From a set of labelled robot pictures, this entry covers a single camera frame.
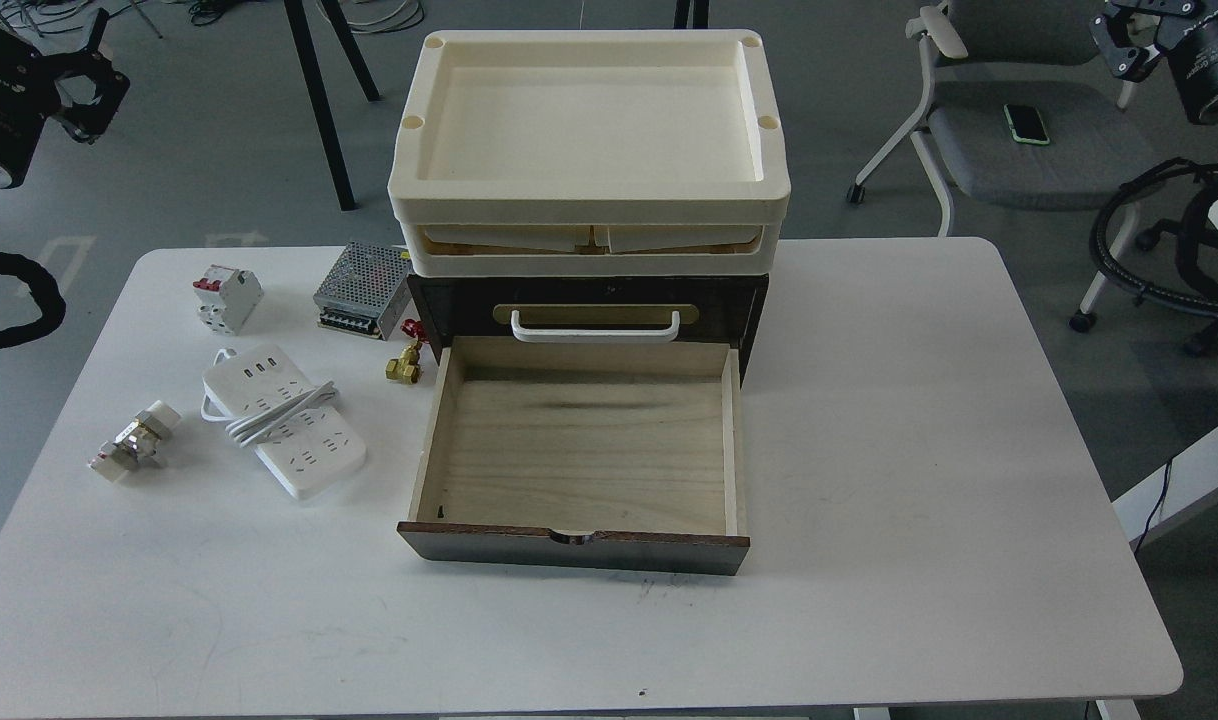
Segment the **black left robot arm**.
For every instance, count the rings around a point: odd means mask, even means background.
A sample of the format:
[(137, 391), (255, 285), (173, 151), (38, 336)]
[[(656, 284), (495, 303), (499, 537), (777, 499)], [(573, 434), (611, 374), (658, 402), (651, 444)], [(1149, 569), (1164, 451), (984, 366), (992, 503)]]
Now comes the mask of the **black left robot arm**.
[(107, 132), (130, 86), (101, 49), (108, 19), (97, 9), (84, 46), (52, 55), (0, 26), (0, 190), (24, 182), (48, 118), (77, 143)]

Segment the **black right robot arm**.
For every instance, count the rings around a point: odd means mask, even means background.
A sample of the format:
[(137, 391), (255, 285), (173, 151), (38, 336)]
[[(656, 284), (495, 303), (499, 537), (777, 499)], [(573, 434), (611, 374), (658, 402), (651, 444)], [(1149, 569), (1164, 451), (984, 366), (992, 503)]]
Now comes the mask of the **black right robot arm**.
[[(1147, 46), (1130, 40), (1136, 13), (1157, 19)], [(1140, 83), (1164, 58), (1189, 122), (1218, 124), (1218, 1), (1107, 1), (1093, 40), (1117, 79)]]

